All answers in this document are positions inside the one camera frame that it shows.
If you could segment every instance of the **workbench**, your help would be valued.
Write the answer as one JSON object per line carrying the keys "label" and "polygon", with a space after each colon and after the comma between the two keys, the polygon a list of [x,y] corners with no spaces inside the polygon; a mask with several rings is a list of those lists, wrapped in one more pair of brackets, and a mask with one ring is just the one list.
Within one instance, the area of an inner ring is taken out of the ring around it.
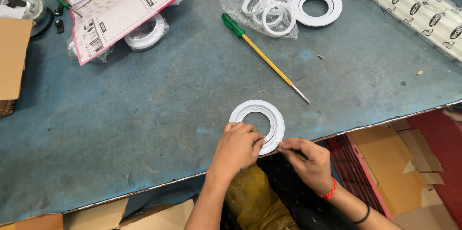
{"label": "workbench", "polygon": [[16,109],[0,118],[0,223],[203,173],[250,99],[279,109],[285,138],[311,140],[462,99],[462,67],[372,0],[342,1],[333,24],[297,24],[297,40],[242,26],[310,105],[223,24],[219,0],[168,7],[154,48],[119,41],[107,63],[84,66],[67,54],[65,11],[63,34],[29,43]]}

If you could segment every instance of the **small screwdriver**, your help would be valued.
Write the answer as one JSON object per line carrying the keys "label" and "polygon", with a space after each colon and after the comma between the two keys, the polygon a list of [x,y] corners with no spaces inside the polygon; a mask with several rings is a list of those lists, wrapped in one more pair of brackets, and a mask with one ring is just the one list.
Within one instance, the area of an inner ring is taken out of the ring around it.
{"label": "small screwdriver", "polygon": [[247,36],[245,35],[245,31],[243,29],[241,29],[236,21],[234,21],[231,16],[229,16],[227,13],[224,13],[221,15],[221,19],[223,20],[223,22],[230,28],[232,29],[238,38],[244,38],[244,40],[247,41],[247,43],[258,53],[258,55],[260,55],[265,61],[266,63],[268,63],[268,65],[270,67],[272,67],[274,69],[274,71],[276,71],[276,73],[278,73],[278,75],[284,79],[284,81],[290,86],[293,88],[293,90],[295,90],[307,103],[310,104],[309,100],[302,94],[302,92],[300,92],[300,90],[298,90],[298,88],[292,83],[292,81],[290,81],[290,79],[288,79],[286,77],[286,75],[284,75],[281,70],[279,70],[278,67],[276,67],[276,65],[273,64],[273,62],[271,60],[269,60],[269,58],[267,56],[265,56],[265,54],[263,54],[263,52],[261,50],[259,50],[257,48],[257,46],[249,39],[247,38]]}
{"label": "small screwdriver", "polygon": [[72,8],[72,5],[70,3],[68,3],[67,1],[65,1],[65,0],[55,0],[55,1],[57,1],[59,4],[63,5],[66,9],[72,10],[75,14],[79,15],[82,18],[82,14],[79,14],[77,10]]}

